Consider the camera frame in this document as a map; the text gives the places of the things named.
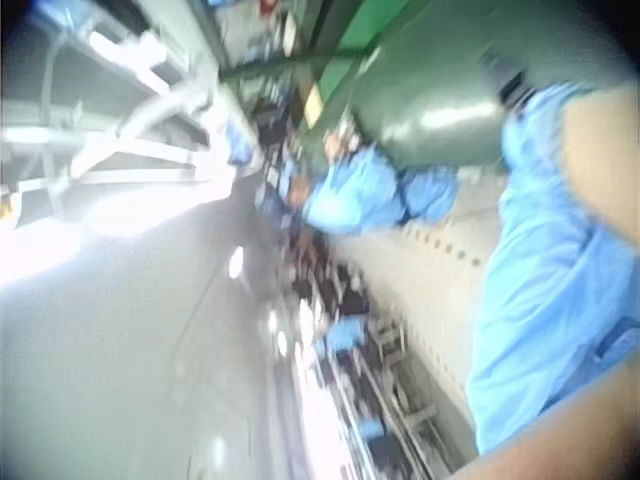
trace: pipe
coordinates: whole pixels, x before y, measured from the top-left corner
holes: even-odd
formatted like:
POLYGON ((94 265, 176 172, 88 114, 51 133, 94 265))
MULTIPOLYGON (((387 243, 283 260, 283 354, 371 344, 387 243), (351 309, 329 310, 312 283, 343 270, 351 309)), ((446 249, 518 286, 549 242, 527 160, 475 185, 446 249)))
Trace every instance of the pipe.
POLYGON ((204 83, 183 82, 172 88, 170 93, 162 97, 153 97, 140 104, 121 124, 113 125, 107 130, 111 140, 90 141, 73 157, 70 175, 77 179, 119 151, 122 140, 132 140, 144 134, 154 125, 181 112, 193 99, 202 94, 209 94, 209 86, 204 83))

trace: white panel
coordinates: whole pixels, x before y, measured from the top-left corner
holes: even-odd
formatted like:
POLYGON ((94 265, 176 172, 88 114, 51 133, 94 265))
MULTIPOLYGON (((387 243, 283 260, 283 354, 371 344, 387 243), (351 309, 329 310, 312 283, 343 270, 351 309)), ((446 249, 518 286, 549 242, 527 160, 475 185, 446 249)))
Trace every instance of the white panel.
POLYGON ((411 223, 336 242, 358 264, 383 303, 407 321, 409 342, 435 380, 470 421, 464 384, 484 268, 498 241, 502 177, 461 186, 445 226, 411 223))

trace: worker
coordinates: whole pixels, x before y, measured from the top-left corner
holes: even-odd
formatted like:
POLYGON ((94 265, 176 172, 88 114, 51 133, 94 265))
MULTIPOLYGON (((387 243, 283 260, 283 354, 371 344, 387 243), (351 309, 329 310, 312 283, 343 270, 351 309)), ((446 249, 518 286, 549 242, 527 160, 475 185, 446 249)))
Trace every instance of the worker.
POLYGON ((325 358, 330 354, 346 353, 366 342, 365 315, 350 315, 341 318, 329 327, 321 340, 313 347, 318 358, 325 358))
MULTIPOLYGON (((574 116, 571 124, 568 119, 574 105, 598 94, 574 84, 536 90, 515 63, 493 55, 485 60, 508 112, 502 150, 510 175, 500 201, 502 233, 487 266, 466 389, 481 454, 627 358, 640 339, 636 254, 601 219, 605 215, 578 200, 575 192, 584 193, 584 184, 576 188, 569 179, 576 164, 587 168, 593 156, 583 151, 576 160, 569 150, 580 119, 574 116)), ((623 102, 620 110, 631 110, 631 115, 629 126, 621 128, 630 129, 631 145, 637 141, 631 127, 637 128, 637 111, 635 123, 630 121, 638 105, 637 86, 626 98, 632 107, 623 102)), ((604 108, 601 104, 590 112, 604 108)), ((613 117, 609 124, 616 123, 613 117)), ((610 127, 600 128, 604 133, 610 127)), ((600 156, 592 165, 603 173, 633 158, 637 169, 637 148, 611 150, 620 154, 611 164, 600 156)), ((635 180, 622 179, 620 187, 635 181, 637 195, 637 170, 627 175, 635 180)), ((615 202, 615 196, 609 201, 615 202)), ((629 233, 627 225, 622 222, 620 231, 629 233)))
POLYGON ((361 416, 357 430, 379 472, 386 473, 388 478, 411 477, 411 465, 406 459, 402 445, 379 416, 361 416))
POLYGON ((375 145, 356 151, 331 134, 325 140, 326 175, 312 178, 289 163, 280 195, 302 219, 327 234, 360 234, 403 225, 436 224, 451 209, 456 173, 446 167, 397 172, 375 145))

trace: floor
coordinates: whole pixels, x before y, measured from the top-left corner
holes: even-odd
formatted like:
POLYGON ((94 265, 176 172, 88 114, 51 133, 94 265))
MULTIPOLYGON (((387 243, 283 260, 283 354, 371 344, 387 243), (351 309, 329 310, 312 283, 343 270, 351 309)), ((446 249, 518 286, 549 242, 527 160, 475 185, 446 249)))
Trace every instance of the floor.
POLYGON ((606 85, 630 74, 619 48, 576 3, 411 0, 368 68, 351 68, 325 102, 303 138, 306 160, 326 169, 322 136, 349 106, 398 167, 496 162, 502 115, 479 68, 487 49, 521 59, 537 85, 606 85))

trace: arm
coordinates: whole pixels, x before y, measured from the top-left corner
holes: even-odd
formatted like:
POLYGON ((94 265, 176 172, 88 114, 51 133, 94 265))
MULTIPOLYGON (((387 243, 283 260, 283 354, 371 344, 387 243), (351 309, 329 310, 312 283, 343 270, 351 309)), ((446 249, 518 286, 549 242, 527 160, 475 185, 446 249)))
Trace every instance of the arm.
POLYGON ((452 480, 623 479, 638 461, 640 352, 452 480))
POLYGON ((569 103, 564 167, 578 198, 640 246, 640 99, 636 81, 569 103))

